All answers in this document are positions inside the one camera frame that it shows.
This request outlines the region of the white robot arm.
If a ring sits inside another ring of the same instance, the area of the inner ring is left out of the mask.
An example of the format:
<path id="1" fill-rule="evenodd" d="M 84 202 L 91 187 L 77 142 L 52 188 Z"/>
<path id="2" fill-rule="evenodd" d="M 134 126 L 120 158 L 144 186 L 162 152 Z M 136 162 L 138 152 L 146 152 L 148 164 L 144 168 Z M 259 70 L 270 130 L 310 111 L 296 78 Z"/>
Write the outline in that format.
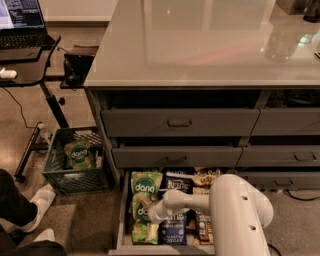
<path id="1" fill-rule="evenodd" d="M 186 209 L 210 216 L 215 256 L 271 256 L 263 229 L 272 222 L 273 206 L 243 178 L 221 175 L 213 181 L 208 195 L 170 189 L 148 206 L 148 217 L 159 224 Z"/>

